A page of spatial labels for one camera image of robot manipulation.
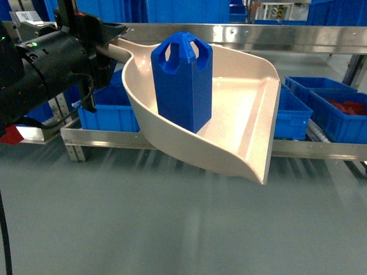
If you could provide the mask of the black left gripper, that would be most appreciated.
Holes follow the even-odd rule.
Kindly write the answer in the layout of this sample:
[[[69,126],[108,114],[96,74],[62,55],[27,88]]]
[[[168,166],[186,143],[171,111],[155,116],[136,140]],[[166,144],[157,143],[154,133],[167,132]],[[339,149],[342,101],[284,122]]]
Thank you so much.
[[[101,53],[88,53],[128,32],[123,23],[103,22],[88,13],[74,13],[76,34],[56,31],[15,47],[14,109],[29,112],[75,84],[88,102],[93,88],[110,84],[117,61]]]

